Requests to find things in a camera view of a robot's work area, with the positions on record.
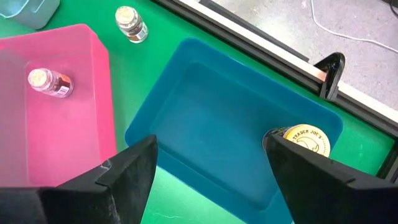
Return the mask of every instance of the gray floor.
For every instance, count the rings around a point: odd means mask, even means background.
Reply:
[[[398,110],[398,54],[329,34],[312,20],[310,0],[213,0],[316,63],[346,55],[342,80]],[[398,18],[381,0],[313,0],[328,29],[398,49]]]

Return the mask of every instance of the blue bin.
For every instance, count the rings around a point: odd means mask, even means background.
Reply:
[[[40,29],[48,23],[59,4],[60,0],[0,0],[0,17]]]
[[[187,39],[136,114],[126,142],[156,134],[158,166],[246,223],[290,224],[262,137],[303,123],[322,129],[332,147],[343,129],[334,112]]]

